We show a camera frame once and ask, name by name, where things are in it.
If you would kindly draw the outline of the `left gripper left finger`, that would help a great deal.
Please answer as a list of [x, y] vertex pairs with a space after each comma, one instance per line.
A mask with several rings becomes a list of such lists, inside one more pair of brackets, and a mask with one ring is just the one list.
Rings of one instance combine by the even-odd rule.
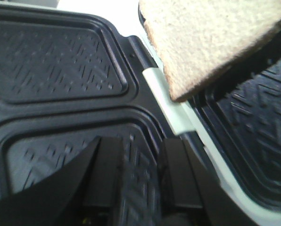
[[96, 137], [66, 166], [0, 200], [0, 226], [111, 226], [124, 145]]

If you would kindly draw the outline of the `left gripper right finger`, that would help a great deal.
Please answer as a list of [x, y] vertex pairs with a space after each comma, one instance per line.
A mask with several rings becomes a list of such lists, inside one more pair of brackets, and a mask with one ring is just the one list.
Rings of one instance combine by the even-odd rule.
[[158, 155], [161, 226], [254, 226], [185, 140], [165, 139]]

